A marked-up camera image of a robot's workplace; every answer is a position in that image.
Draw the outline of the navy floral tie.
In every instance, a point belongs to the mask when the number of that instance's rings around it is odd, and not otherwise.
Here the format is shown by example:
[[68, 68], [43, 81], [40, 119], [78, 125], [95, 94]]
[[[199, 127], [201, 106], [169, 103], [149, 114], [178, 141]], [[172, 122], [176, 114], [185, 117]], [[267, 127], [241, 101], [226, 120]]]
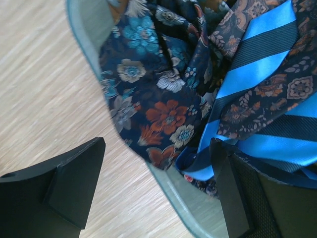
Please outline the navy floral tie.
[[122, 140], [167, 170], [196, 147], [230, 62], [209, 40], [223, 0], [112, 0], [100, 85]]

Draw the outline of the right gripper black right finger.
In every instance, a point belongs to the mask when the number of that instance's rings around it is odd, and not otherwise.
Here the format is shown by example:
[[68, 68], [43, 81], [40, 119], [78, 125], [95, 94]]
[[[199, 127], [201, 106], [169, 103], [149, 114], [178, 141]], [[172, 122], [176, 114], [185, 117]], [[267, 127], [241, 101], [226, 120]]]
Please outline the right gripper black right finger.
[[317, 170], [253, 158], [220, 139], [209, 147], [231, 238], [314, 238]]

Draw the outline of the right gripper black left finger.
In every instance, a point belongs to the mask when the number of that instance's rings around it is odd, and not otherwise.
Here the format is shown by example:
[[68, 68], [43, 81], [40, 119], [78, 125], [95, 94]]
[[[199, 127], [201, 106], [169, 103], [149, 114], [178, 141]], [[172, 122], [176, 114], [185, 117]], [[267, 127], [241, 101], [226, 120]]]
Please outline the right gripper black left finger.
[[0, 178], [2, 238], [77, 238], [85, 229], [106, 144], [102, 137]]

